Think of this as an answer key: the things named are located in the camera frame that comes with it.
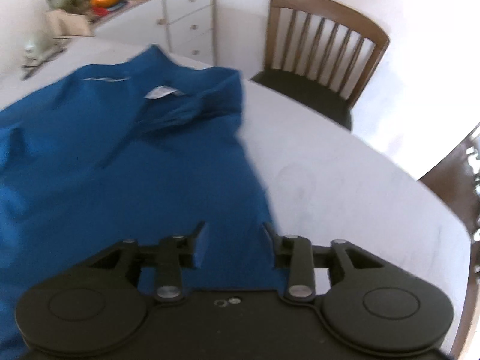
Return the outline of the blue zip sweatshirt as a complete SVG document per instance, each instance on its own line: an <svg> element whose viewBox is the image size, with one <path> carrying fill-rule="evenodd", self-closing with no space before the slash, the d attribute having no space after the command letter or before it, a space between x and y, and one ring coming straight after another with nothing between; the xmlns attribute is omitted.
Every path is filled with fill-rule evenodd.
<svg viewBox="0 0 480 360"><path fill-rule="evenodd" d="M153 245L208 224L185 284L283 289L265 191L237 132L242 81L152 46L87 65L1 112L1 357L26 348L14 309L30 287L116 242Z"/></svg>

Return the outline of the far wooden chair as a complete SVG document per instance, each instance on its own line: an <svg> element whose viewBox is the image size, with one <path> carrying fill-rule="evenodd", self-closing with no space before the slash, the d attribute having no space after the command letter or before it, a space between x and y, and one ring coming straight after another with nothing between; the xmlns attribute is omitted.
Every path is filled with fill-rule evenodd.
<svg viewBox="0 0 480 360"><path fill-rule="evenodd" d="M334 0L270 0L262 71L252 81L343 126L390 44L383 28Z"/></svg>

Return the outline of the white drawer sideboard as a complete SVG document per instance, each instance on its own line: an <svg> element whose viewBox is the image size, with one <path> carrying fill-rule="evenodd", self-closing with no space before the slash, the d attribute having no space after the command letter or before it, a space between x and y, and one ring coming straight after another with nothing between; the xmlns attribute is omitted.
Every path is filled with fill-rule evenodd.
<svg viewBox="0 0 480 360"><path fill-rule="evenodd" d="M134 46L157 44L215 65L216 0L127 0L125 7L97 21L94 35Z"/></svg>

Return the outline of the dark framed eyeglasses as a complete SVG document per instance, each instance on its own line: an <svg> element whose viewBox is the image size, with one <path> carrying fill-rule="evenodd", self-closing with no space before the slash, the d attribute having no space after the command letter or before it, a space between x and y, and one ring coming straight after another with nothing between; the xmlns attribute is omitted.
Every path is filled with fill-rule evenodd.
<svg viewBox="0 0 480 360"><path fill-rule="evenodd" d="M47 50L46 53L40 55L39 57L30 58L26 57L24 63L21 65L23 75L22 80L27 80L32 77L45 63L51 62L53 59L57 58L59 55L64 53L66 50L65 47L54 47Z"/></svg>

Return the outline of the pale green ceramic pot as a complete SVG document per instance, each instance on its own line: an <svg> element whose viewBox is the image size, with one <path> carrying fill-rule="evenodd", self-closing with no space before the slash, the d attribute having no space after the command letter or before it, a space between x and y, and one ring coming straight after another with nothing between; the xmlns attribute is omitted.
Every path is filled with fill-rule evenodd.
<svg viewBox="0 0 480 360"><path fill-rule="evenodd" d="M44 31L31 34L24 45L24 57L27 59L41 59L47 51L55 46L54 38Z"/></svg>

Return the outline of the light wooden stand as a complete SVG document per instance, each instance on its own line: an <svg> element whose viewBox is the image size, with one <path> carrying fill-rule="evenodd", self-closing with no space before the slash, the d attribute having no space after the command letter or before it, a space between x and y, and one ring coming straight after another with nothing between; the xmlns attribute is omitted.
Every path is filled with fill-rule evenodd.
<svg viewBox="0 0 480 360"><path fill-rule="evenodd" d="M50 10L46 13L49 29L55 38L93 37L88 18L84 15L67 13L64 10Z"/></svg>

